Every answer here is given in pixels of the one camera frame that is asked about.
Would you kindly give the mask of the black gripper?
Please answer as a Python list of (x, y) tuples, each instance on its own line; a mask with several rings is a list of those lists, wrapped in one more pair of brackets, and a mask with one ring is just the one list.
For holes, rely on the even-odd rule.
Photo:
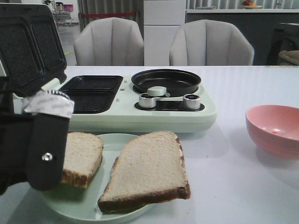
[(74, 101), (58, 90), (40, 90), (28, 97), (23, 110), (14, 113), (9, 78), (0, 78), (0, 194), (19, 182), (28, 181), (36, 190), (59, 184), (69, 121)]

